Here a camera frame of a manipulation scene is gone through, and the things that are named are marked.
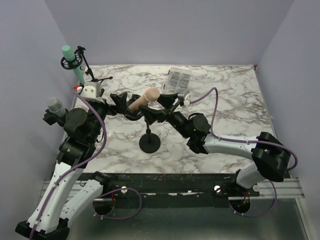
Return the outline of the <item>grey mesh microphone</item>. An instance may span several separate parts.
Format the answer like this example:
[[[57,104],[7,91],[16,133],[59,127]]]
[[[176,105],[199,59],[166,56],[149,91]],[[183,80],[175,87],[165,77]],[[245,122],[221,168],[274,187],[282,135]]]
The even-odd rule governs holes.
[[[60,101],[56,97],[51,97],[47,100],[47,107],[51,113],[55,114],[60,118],[65,117],[67,114],[67,111],[64,108],[62,101]]]

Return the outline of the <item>black shock mount round stand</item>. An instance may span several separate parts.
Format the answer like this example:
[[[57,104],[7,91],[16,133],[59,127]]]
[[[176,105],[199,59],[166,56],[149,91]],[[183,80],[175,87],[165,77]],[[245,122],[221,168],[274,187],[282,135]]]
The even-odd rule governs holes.
[[[140,97],[138,94],[133,94],[131,98],[126,103],[126,114],[124,115],[128,120],[137,121],[143,117],[143,115],[138,111],[130,111],[129,105],[132,104],[135,100]],[[150,129],[150,124],[146,119],[144,119],[146,123],[146,131],[145,134],[141,136],[139,140],[140,149],[147,154],[155,153],[161,146],[161,140],[158,135],[152,133]]]

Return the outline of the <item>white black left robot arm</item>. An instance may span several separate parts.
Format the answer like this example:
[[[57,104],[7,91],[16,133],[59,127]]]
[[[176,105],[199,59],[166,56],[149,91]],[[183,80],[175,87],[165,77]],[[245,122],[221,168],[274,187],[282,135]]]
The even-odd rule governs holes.
[[[68,196],[86,168],[88,162],[97,157],[107,143],[107,115],[121,113],[136,115],[138,107],[155,102],[160,92],[156,88],[147,89],[143,95],[134,95],[127,100],[127,94],[116,96],[117,105],[108,105],[100,95],[86,96],[82,91],[74,91],[75,96],[88,108],[73,108],[62,116],[53,108],[56,99],[48,106],[44,120],[52,125],[58,123],[67,134],[59,147],[57,162],[45,193],[33,214],[19,222],[15,232],[30,240],[65,240],[75,219],[97,197],[107,197],[111,191],[108,177],[97,172],[74,197]]]

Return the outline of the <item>peach pink microphone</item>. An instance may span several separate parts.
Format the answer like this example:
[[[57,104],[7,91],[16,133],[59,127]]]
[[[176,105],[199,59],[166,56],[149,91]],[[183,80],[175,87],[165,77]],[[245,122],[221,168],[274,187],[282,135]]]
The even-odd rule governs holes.
[[[128,106],[128,109],[132,112],[136,111],[140,106],[147,105],[158,100],[160,97],[160,90],[156,87],[147,88],[143,95]]]

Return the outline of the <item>black clip round base stand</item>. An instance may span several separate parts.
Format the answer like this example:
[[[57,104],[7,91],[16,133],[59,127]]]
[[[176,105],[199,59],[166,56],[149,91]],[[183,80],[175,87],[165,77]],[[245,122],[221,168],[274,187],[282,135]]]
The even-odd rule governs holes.
[[[46,109],[43,120],[50,126],[57,123],[60,127],[63,127],[66,123],[66,116],[68,113],[67,109],[64,109],[64,110],[65,110],[65,113],[63,116],[57,116],[55,113],[50,112],[49,109]]]

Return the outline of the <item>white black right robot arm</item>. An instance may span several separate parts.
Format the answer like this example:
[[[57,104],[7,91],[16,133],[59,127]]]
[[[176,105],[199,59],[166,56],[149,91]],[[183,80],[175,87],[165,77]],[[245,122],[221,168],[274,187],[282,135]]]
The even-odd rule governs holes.
[[[172,95],[169,98],[170,101],[159,100],[164,107],[161,110],[147,106],[139,108],[150,125],[168,122],[187,139],[187,146],[196,154],[226,154],[253,161],[248,167],[236,171],[225,191],[241,196],[261,181],[282,182],[285,179],[293,153],[271,133],[262,131],[253,137],[218,135],[204,114],[196,112],[185,117],[176,110],[180,101]]]

